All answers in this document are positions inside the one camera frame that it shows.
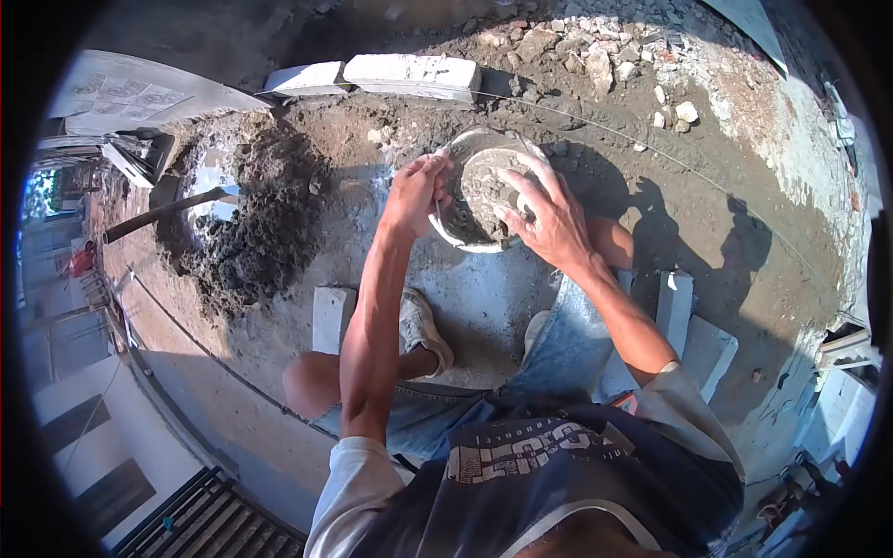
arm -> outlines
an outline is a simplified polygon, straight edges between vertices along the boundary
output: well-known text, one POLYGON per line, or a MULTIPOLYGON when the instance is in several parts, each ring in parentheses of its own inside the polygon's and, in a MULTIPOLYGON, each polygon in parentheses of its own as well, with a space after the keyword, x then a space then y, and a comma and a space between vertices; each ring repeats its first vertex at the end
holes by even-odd
POLYGON ((511 207, 495 208, 497 216, 534 252, 580 285, 605 320, 617 353, 644 387, 679 357, 654 321, 620 289, 605 259, 592 248, 583 209, 563 178, 539 159, 523 154, 518 160, 533 170, 545 192, 517 172, 500 171, 499 175, 527 198, 536 220, 527 222, 511 207))
POLYGON ((396 384, 400 296, 416 238, 428 232, 434 203, 446 205, 447 152, 424 155, 397 172, 388 205, 360 279, 356 312, 347 326, 338 378, 341 437, 368 437, 385 443, 396 384))

hand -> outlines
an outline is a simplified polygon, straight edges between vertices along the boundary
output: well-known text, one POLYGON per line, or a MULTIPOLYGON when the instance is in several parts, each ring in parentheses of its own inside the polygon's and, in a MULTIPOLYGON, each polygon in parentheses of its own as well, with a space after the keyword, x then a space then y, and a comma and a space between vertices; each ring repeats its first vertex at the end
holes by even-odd
POLYGON ((452 169, 449 152, 440 148, 397 171, 381 222, 406 230, 413 238, 424 237, 428 234, 428 215, 435 211, 434 204, 446 209, 453 201, 444 188, 452 169))
POLYGON ((497 175, 518 190, 520 197, 527 198, 525 203, 536 220, 527 222, 518 210, 503 205, 494 206, 493 212, 541 258, 571 275, 569 271, 588 265, 595 253, 586 232, 583 208, 564 177, 552 167, 528 154, 518 154, 518 162, 530 167, 546 192, 518 172, 499 169, 497 175))

wall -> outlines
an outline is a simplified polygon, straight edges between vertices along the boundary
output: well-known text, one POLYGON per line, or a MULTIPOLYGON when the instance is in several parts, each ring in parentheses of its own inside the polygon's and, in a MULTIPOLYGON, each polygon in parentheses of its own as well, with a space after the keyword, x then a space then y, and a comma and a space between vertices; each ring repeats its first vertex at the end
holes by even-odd
POLYGON ((38 423, 43 427, 104 393, 103 402, 111 419, 87 432, 79 444, 73 442, 54 456, 72 497, 83 494, 130 458, 152 485, 155 494, 103 538, 109 548, 203 466, 168 430, 132 374, 118 355, 109 356, 41 390, 33 399, 38 423))

white brick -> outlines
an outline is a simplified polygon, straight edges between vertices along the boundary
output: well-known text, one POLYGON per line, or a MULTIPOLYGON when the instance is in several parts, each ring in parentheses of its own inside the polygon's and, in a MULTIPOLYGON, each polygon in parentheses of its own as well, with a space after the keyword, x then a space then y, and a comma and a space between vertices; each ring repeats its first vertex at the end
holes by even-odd
POLYGON ((412 54, 359 54, 344 78, 365 91, 473 103, 480 68, 471 60, 412 54))
POLYGON ((317 287, 313 291, 313 350, 340 354, 341 341, 356 308, 356 290, 317 287))
POLYGON ((682 358, 689 330, 691 298, 695 281, 685 271, 661 271, 661 290, 657 296, 657 328, 682 358))
POLYGON ((344 95, 350 86, 335 85, 344 83, 342 69, 343 62, 320 62, 276 70, 263 90, 284 96, 344 95))
POLYGON ((695 380, 708 403, 737 352, 738 340, 731 333, 702 318, 691 317, 682 368, 695 380))

knee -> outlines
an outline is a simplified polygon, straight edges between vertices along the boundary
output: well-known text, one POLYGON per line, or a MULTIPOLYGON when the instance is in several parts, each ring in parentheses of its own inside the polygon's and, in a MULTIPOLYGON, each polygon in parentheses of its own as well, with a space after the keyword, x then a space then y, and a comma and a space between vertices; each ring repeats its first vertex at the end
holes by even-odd
POLYGON ((322 416, 340 400, 338 357, 301 353, 282 373, 288 408, 305 419, 322 416))
POLYGON ((632 268, 632 235, 617 221, 596 217, 588 221, 589 243, 601 254, 608 265, 622 269, 632 268))

